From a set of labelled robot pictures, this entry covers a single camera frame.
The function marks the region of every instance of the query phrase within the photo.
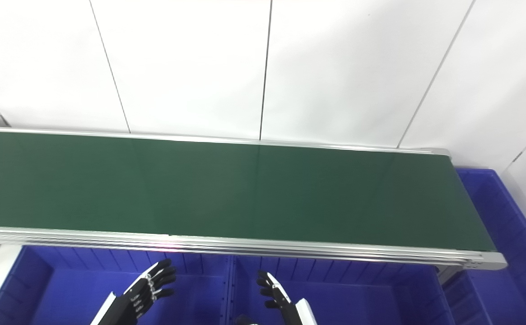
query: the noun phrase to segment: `robotic hand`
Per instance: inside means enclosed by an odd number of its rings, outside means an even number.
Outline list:
[[[273,300],[265,301],[265,307],[277,308],[281,311],[285,325],[317,325],[311,306],[305,299],[293,304],[283,286],[269,272],[259,271],[257,284],[261,286],[261,294]],[[255,325],[251,319],[241,315],[236,319],[237,325]]]
[[[157,299],[172,296],[172,288],[161,288],[176,280],[176,268],[170,263],[170,259],[165,259],[149,267],[122,296],[111,292],[91,325],[135,325]]]

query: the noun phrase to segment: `blue plastic bin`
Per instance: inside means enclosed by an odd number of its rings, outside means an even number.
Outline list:
[[[498,251],[509,266],[469,270],[445,284],[458,325],[526,325],[526,218],[490,169],[458,169]]]
[[[176,294],[157,300],[139,324],[223,324],[228,256],[32,246],[0,290],[0,325],[89,325],[111,291],[122,294],[165,256],[177,267]]]
[[[428,265],[277,257],[234,257],[229,320],[245,314],[282,324],[263,306],[257,270],[275,275],[293,302],[305,298],[320,325],[452,325],[436,271]]]
[[[72,247],[24,247],[0,290],[0,325],[88,325],[111,291],[121,293],[164,257],[177,267],[176,294],[141,325],[223,325],[244,313],[282,324],[266,309],[256,271],[306,298],[321,325],[453,325],[433,267]]]

